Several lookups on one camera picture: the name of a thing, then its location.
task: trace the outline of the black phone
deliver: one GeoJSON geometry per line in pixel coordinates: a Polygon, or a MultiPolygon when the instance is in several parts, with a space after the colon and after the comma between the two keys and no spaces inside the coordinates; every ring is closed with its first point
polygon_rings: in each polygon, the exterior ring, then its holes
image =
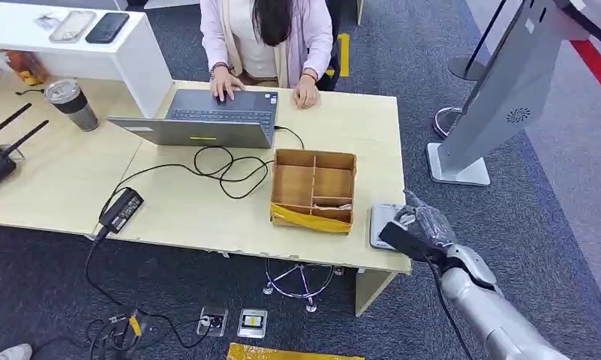
{"type": "Polygon", "coordinates": [[[106,13],[86,35],[86,42],[91,44],[112,43],[129,18],[130,15],[126,13],[106,13]]]}

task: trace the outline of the woman's hand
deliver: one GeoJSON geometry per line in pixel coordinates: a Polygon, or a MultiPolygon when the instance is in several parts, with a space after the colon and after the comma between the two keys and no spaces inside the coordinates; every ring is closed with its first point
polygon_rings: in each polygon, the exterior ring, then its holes
{"type": "Polygon", "coordinates": [[[209,82],[209,89],[212,90],[212,94],[219,98],[221,101],[225,101],[225,91],[230,96],[230,99],[234,100],[234,86],[245,90],[245,85],[237,78],[232,75],[225,66],[218,66],[214,69],[214,76],[209,82]]]}
{"type": "Polygon", "coordinates": [[[293,100],[300,109],[308,109],[320,99],[320,92],[313,77],[303,74],[293,89],[293,100]]]}

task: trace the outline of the floor outlet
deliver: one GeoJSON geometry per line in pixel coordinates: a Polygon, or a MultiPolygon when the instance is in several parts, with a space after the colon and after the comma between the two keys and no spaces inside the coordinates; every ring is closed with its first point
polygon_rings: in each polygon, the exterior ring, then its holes
{"type": "Polygon", "coordinates": [[[201,310],[197,326],[197,335],[221,337],[225,333],[225,323],[227,322],[227,309],[224,307],[205,306],[201,310]]]}
{"type": "Polygon", "coordinates": [[[262,339],[267,328],[267,310],[242,309],[239,318],[238,336],[262,339]]]}

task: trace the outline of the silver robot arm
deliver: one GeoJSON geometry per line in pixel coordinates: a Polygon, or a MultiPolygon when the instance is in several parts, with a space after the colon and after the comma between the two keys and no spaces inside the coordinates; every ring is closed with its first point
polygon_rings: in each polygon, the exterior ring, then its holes
{"type": "Polygon", "coordinates": [[[437,265],[444,297],[466,320],[491,359],[568,359],[506,300],[479,254],[456,243],[446,217],[410,191],[407,205],[384,227],[380,238],[415,261],[437,265]],[[418,235],[404,225],[405,219],[413,216],[421,230],[418,235]]]}

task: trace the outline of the black plug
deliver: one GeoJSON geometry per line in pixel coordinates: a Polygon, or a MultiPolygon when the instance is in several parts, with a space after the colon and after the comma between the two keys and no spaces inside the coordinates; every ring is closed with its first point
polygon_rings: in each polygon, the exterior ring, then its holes
{"type": "Polygon", "coordinates": [[[220,328],[223,322],[220,317],[213,316],[209,321],[210,327],[220,328]]]}

